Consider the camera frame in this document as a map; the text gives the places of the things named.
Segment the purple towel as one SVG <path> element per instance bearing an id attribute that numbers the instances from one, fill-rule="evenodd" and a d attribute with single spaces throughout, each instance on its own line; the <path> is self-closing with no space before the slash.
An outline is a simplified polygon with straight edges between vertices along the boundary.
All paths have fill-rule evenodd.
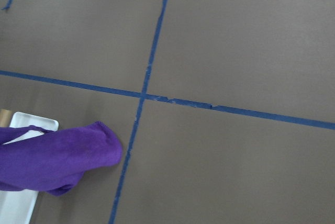
<path id="1" fill-rule="evenodd" d="M 1 190 L 60 196 L 86 171 L 120 162 L 122 145 L 104 123 L 59 131 L 30 125 L 1 128 Z"/>

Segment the white towel rack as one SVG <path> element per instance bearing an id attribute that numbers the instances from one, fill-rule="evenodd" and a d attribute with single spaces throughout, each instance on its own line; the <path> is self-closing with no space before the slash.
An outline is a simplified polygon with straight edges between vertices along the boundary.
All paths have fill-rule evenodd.
<path id="1" fill-rule="evenodd" d="M 30 125 L 52 131 L 57 131 L 59 127 L 54 119 L 1 109 L 2 127 L 20 128 Z M 30 190 L 1 191 L 1 223 L 29 223 L 37 196 L 38 192 Z"/>

